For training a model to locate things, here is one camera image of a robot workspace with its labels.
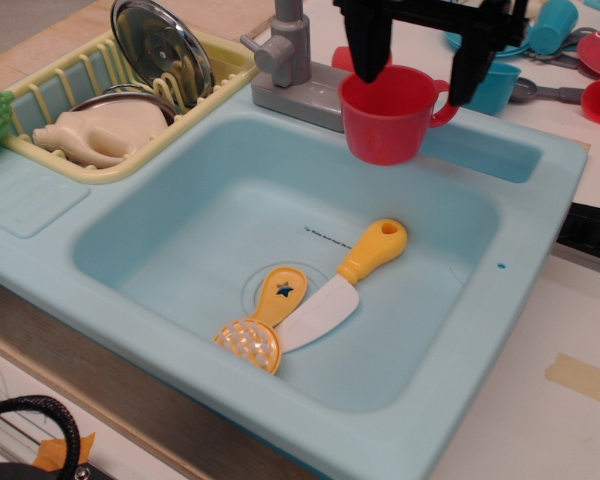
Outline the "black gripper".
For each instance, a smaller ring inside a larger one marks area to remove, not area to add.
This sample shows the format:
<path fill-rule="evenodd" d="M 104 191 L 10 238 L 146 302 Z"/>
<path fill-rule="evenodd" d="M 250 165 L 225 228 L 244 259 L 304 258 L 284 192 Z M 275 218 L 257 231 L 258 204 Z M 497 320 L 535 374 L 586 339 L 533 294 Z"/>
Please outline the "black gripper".
<path fill-rule="evenodd" d="M 454 55 L 449 103 L 471 102 L 487 75 L 495 52 L 518 46 L 528 25 L 525 1 L 482 1 L 477 7 L 450 1 L 336 1 L 356 75 L 376 80 L 389 62 L 392 23 L 400 21 L 459 34 L 463 45 Z"/>

